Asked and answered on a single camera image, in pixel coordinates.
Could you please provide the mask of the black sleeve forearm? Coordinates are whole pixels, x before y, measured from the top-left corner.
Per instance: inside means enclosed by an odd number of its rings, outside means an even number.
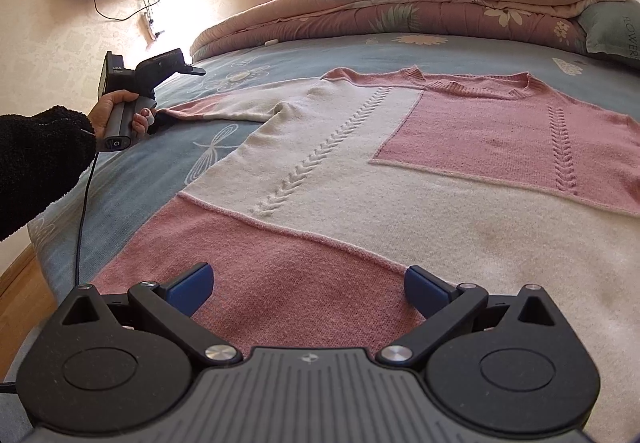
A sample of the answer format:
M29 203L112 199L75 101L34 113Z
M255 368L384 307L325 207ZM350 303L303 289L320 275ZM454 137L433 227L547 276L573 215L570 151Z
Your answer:
M63 106L1 117L1 237L8 238L77 184L96 155L89 118Z

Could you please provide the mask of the person's left hand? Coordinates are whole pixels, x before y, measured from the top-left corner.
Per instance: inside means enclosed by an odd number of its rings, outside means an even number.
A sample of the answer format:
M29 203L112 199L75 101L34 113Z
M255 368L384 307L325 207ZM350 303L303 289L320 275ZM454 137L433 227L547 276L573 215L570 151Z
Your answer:
M101 140L101 138L104 137L108 119L110 119L112 111L116 105L134 102L138 98L138 94L131 93L126 90L106 93L101 96L98 103L94 105L88 114L88 119L91 122L96 138ZM130 121L130 129L134 130L137 134L144 134L148 131L149 124L154 121L155 114L155 109L143 108L142 111L132 117L132 120Z

